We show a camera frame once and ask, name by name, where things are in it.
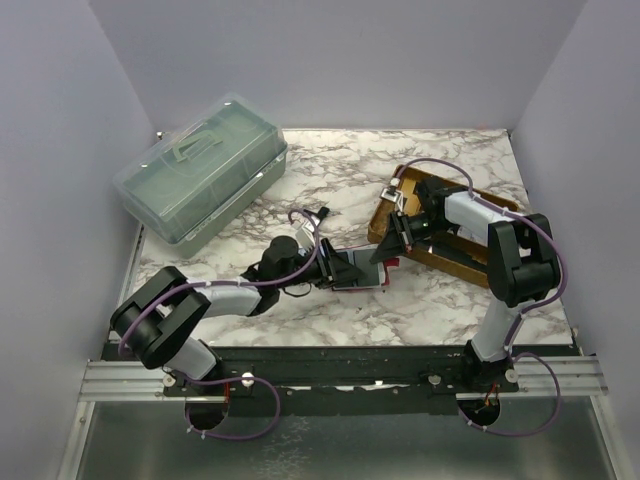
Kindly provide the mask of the aluminium extrusion rail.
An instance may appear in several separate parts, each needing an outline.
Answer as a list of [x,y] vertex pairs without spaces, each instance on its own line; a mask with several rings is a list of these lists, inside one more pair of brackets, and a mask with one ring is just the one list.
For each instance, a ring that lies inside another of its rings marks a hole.
[[465,387],[454,378],[451,366],[416,367],[385,355],[380,360],[257,360],[228,361],[223,374],[227,388],[198,386],[177,380],[162,370],[147,370],[137,362],[91,362],[87,365],[80,399],[90,402],[186,400],[220,402],[233,395],[248,397],[259,378],[283,392],[295,393],[405,393],[414,387],[428,394],[454,395],[459,400],[485,396],[492,387],[504,398],[602,396],[609,393],[597,358],[526,357],[497,380]]

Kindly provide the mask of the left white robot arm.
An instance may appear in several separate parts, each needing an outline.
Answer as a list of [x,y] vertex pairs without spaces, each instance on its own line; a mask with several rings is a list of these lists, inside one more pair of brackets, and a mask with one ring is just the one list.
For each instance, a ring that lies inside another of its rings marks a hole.
[[201,320],[260,315],[291,286],[326,289],[363,278],[326,239],[305,252],[294,238],[278,236],[234,280],[190,281],[174,266],[162,268],[115,310],[110,326],[120,336],[119,348],[129,349],[145,368],[176,371],[197,393],[209,395],[220,387],[222,372],[217,355],[192,337]]

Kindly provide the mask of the red leather card holder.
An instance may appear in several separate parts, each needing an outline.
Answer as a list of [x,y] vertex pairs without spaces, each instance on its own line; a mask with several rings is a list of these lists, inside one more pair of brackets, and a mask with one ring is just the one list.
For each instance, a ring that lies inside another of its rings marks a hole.
[[338,255],[352,267],[358,268],[362,275],[353,280],[336,283],[331,289],[333,291],[362,291],[388,286],[390,283],[389,268],[398,267],[400,260],[398,257],[393,257],[384,262],[373,264],[370,262],[370,258],[375,250],[376,246],[373,244],[339,249]]

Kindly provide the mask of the green plastic storage box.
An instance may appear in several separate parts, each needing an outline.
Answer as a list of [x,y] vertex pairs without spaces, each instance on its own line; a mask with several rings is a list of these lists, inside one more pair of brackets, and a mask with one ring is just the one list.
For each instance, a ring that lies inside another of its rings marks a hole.
[[114,177],[125,209],[175,255],[190,258],[285,172],[282,130],[227,95]]

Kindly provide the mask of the black T-shaped tool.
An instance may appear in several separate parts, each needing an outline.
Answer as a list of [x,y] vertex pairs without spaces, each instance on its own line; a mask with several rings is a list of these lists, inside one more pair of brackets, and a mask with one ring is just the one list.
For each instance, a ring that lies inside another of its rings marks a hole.
[[317,223],[321,223],[329,216],[330,213],[331,210],[328,207],[323,206],[313,214],[313,217]]

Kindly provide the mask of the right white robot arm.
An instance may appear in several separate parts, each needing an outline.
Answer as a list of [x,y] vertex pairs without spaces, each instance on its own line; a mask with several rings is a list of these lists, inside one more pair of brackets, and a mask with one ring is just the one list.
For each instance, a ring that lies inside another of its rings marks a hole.
[[511,353],[522,315],[546,303],[558,290],[561,268],[548,219],[518,215],[465,187],[447,187],[427,178],[414,187],[421,211],[409,215],[401,205],[389,213],[387,228],[370,262],[409,253],[438,233],[464,228],[486,243],[486,276],[493,298],[478,332],[470,341],[473,359],[460,367],[460,379],[480,392],[496,380],[492,363]]

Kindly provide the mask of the woven bamboo organizer tray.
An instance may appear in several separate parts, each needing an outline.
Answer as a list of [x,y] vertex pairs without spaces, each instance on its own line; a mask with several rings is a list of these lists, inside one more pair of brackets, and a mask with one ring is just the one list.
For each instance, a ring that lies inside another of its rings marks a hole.
[[[401,175],[399,191],[404,196],[404,212],[408,215],[422,213],[422,208],[414,189],[418,182],[436,178],[445,187],[462,187],[467,189],[466,184],[439,177],[437,175],[424,172],[418,168],[408,167]],[[519,206],[511,200],[496,196],[487,191],[475,189],[475,191],[485,200],[497,206],[506,207],[517,212]],[[376,207],[368,225],[367,240],[373,244],[379,244],[386,232],[388,225],[388,215],[394,209],[392,201],[381,199]],[[488,249],[486,241],[477,240],[468,230],[449,230],[437,233],[432,239],[427,239],[426,243],[416,244],[408,254],[401,254],[406,258],[426,265],[427,267],[447,273],[468,283],[488,289],[486,266],[488,259]]]

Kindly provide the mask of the black pen tool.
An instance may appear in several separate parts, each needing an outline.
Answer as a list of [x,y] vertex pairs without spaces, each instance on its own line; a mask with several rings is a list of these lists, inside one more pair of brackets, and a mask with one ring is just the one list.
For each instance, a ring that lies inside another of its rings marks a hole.
[[436,242],[431,245],[431,253],[447,260],[453,261],[474,271],[486,272],[486,265],[474,259],[471,254],[452,247],[448,244]]

